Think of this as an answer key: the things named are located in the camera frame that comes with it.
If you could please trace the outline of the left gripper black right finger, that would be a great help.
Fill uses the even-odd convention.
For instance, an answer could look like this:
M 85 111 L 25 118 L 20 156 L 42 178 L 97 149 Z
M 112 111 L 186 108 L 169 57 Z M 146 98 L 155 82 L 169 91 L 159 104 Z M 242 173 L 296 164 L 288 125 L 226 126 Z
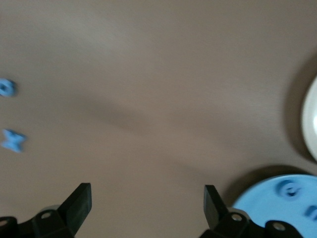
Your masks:
M 291 224 L 270 220 L 264 227 L 254 223 L 245 212 L 229 211 L 214 185 L 204 187 L 204 214 L 209 229 L 202 238 L 301 238 Z

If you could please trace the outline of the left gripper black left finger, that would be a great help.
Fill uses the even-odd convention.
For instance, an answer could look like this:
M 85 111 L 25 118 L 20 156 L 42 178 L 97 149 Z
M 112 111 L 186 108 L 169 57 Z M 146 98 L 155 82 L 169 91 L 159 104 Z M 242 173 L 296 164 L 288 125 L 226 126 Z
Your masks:
M 0 218 L 2 238 L 73 238 L 92 209 L 90 183 L 81 183 L 56 209 L 46 209 L 26 222 Z

